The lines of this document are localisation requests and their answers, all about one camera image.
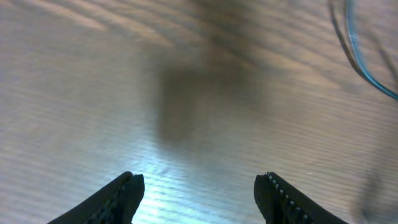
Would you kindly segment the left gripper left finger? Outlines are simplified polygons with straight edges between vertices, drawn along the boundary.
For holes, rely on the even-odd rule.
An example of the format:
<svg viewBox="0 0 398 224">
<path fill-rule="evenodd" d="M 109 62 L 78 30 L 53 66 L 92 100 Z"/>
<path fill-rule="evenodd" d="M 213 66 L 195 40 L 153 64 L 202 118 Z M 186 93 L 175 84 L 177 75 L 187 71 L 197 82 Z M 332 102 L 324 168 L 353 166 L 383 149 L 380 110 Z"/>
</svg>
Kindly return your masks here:
<svg viewBox="0 0 398 224">
<path fill-rule="evenodd" d="M 144 192 L 144 176 L 126 171 L 49 224 L 131 224 Z"/>
</svg>

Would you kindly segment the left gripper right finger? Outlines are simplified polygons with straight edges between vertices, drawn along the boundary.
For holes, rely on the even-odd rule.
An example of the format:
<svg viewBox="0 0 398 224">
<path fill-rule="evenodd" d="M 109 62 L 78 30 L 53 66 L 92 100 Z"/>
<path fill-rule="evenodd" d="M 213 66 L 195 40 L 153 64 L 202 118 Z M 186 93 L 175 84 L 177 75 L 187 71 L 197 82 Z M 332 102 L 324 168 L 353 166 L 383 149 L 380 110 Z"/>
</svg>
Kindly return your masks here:
<svg viewBox="0 0 398 224">
<path fill-rule="evenodd" d="M 254 200 L 267 224 L 348 224 L 274 172 L 256 176 Z"/>
</svg>

